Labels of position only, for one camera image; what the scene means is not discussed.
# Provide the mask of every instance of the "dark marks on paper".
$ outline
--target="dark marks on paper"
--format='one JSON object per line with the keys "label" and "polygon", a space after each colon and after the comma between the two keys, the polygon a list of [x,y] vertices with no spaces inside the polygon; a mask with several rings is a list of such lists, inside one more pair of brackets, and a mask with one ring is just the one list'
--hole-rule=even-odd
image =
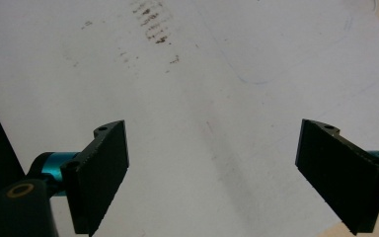
{"label": "dark marks on paper", "polygon": [[175,59],[171,61],[171,64],[178,63],[180,61],[180,57],[178,55],[175,55]]}
{"label": "dark marks on paper", "polygon": [[170,44],[168,39],[171,33],[168,31],[168,23],[172,14],[160,0],[134,0],[131,6],[148,40],[156,44]]}
{"label": "dark marks on paper", "polygon": [[85,28],[91,26],[92,24],[93,24],[93,23],[92,23],[91,21],[87,21],[87,22],[85,23],[85,26],[83,26],[81,29],[84,30]]}

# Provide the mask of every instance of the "round bolt hole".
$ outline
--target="round bolt hole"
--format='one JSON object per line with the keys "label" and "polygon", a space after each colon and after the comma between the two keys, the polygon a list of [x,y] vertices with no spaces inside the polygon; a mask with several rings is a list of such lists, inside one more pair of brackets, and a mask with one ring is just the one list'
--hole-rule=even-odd
{"label": "round bolt hole", "polygon": [[66,168],[69,170],[74,170],[79,165],[80,165],[79,161],[72,161],[72,162],[67,163]]}
{"label": "round bolt hole", "polygon": [[27,195],[29,192],[31,192],[34,189],[33,184],[20,184],[16,187],[12,188],[7,193],[8,198],[19,198],[24,195]]}

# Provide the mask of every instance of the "white paper surface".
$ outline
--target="white paper surface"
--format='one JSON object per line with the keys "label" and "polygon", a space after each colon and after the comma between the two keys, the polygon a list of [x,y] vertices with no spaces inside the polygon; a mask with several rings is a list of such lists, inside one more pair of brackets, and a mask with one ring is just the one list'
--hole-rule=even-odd
{"label": "white paper surface", "polygon": [[339,220],[294,165],[301,119],[379,149],[372,4],[0,0],[0,119],[25,171],[125,119],[96,236],[316,236]]}

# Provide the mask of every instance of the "white table surface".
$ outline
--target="white table surface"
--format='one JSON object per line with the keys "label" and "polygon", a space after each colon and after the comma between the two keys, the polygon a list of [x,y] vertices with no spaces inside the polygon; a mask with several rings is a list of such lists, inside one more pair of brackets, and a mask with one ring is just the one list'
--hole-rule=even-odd
{"label": "white table surface", "polygon": [[[28,171],[125,119],[130,168],[96,236],[316,236],[301,119],[379,149],[372,0],[0,0],[0,120]],[[75,236],[52,199],[60,236]]]}

